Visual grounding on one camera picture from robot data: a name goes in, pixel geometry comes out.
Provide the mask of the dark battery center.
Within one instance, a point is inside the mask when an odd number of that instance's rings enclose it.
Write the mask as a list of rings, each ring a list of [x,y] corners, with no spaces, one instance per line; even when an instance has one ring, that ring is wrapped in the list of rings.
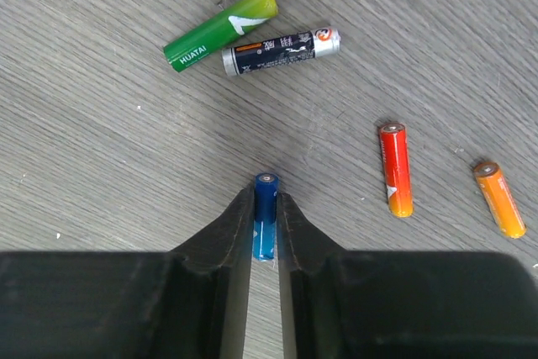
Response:
[[[340,32],[334,27],[312,29],[222,51],[230,77],[334,55],[340,51]]]

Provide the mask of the green battery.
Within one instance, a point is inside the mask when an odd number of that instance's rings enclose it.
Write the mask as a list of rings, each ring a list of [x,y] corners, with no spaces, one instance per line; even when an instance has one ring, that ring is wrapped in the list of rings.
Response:
[[[165,45],[164,56],[175,71],[184,71],[277,14],[276,0],[240,0]]]

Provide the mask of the red battery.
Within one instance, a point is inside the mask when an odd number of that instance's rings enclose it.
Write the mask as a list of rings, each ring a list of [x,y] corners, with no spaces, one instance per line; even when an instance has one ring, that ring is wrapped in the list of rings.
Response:
[[[403,124],[389,123],[379,129],[388,207],[398,218],[414,212],[407,132]]]

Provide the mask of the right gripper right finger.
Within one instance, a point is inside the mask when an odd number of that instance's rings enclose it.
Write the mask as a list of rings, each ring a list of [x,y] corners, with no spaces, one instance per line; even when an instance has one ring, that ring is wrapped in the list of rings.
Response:
[[[277,198],[287,358],[534,358],[537,287],[512,256],[353,251]]]

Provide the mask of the orange battery right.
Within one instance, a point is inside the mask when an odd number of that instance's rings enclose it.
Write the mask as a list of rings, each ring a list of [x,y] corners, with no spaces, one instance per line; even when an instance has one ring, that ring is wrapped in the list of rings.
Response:
[[[500,166],[485,161],[473,169],[473,174],[501,233],[514,239],[524,236],[525,223]]]

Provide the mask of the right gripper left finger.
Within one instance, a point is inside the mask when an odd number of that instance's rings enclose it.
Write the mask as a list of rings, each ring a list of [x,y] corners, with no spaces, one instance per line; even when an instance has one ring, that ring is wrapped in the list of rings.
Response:
[[[5,251],[4,358],[240,358],[254,191],[171,251]]]

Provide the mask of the blue battery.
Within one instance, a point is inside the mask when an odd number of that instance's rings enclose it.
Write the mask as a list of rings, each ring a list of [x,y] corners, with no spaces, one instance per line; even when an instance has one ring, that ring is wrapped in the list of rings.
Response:
[[[278,177],[273,173],[256,176],[252,253],[258,261],[274,259],[278,185]]]

